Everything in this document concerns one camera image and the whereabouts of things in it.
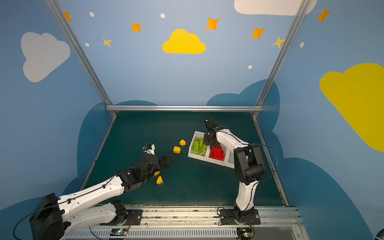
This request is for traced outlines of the small red brick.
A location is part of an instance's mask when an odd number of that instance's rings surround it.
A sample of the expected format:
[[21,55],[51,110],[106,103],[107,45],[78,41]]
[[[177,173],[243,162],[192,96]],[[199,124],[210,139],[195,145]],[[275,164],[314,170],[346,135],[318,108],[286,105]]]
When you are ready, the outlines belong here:
[[224,161],[225,157],[226,157],[226,154],[221,146],[214,147],[210,150],[209,158],[211,159]]

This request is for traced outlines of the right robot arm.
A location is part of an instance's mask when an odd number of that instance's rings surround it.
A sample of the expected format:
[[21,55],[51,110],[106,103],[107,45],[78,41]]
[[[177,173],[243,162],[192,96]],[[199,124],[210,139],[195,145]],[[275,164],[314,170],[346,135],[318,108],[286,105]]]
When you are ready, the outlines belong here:
[[211,149],[223,145],[233,153],[235,173],[240,182],[234,204],[235,215],[244,217],[251,214],[256,188],[266,173],[260,146],[244,142],[225,126],[218,126],[214,118],[205,120],[205,125],[204,144]]

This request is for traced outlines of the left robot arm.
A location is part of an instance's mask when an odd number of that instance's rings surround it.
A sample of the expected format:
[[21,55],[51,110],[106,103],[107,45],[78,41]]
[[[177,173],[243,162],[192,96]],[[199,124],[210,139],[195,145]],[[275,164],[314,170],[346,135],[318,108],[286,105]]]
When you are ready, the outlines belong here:
[[124,221],[123,204],[96,204],[141,187],[157,172],[171,166],[169,155],[147,154],[134,167],[117,172],[108,180],[82,191],[57,197],[46,195],[29,218],[34,240],[60,240],[65,234],[95,224]]

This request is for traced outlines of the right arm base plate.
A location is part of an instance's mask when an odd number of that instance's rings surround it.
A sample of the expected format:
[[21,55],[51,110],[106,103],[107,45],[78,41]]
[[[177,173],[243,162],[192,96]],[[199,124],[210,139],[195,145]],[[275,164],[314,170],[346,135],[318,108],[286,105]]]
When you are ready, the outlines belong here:
[[223,225],[260,225],[261,219],[258,210],[252,208],[245,212],[239,212],[235,209],[220,209],[218,211],[220,221],[219,226]]

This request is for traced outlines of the green brick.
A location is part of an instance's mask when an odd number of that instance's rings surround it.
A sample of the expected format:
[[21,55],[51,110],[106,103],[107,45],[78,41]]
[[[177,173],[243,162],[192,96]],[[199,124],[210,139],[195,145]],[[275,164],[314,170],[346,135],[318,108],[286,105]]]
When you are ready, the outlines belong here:
[[204,144],[204,139],[202,138],[195,138],[192,146],[192,153],[199,155],[199,156],[205,156],[207,152],[208,146]]

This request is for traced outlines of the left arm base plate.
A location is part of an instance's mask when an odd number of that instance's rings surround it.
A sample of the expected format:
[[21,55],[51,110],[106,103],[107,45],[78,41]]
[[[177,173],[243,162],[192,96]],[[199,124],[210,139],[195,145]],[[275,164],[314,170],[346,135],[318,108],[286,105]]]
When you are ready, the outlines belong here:
[[142,210],[120,210],[108,223],[100,223],[100,226],[138,226],[142,219]]

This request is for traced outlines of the yellow square brick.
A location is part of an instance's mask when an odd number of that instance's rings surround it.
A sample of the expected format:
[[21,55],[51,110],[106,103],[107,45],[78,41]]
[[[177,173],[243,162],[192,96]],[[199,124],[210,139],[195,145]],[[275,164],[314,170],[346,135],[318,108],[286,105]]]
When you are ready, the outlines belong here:
[[180,148],[180,147],[174,147],[174,148],[173,148],[173,152],[174,152],[175,154],[180,154],[180,153],[181,153],[181,148]]

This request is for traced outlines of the white three-compartment bin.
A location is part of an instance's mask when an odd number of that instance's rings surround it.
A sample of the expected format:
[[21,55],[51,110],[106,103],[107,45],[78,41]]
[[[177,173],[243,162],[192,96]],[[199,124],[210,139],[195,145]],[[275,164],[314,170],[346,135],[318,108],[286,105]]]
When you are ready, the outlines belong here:
[[211,153],[211,149],[209,146],[207,146],[206,148],[203,148],[203,144],[202,144],[202,147],[199,147],[200,150],[198,150],[198,151],[195,150],[195,146],[197,146],[195,144],[195,142],[197,140],[202,140],[204,138],[204,134],[205,133],[199,132],[199,131],[194,132],[193,138],[192,138],[190,146],[189,146],[188,157],[192,158],[192,159],[196,159],[196,160],[200,160],[200,161],[204,161],[204,162],[208,162],[208,163],[212,163],[212,164],[216,164],[216,165],[220,165],[220,166],[234,169],[235,168],[234,155],[223,144],[221,144],[221,148],[222,148],[223,153],[224,153],[224,159],[223,160],[218,160],[216,158],[213,158],[213,155]]

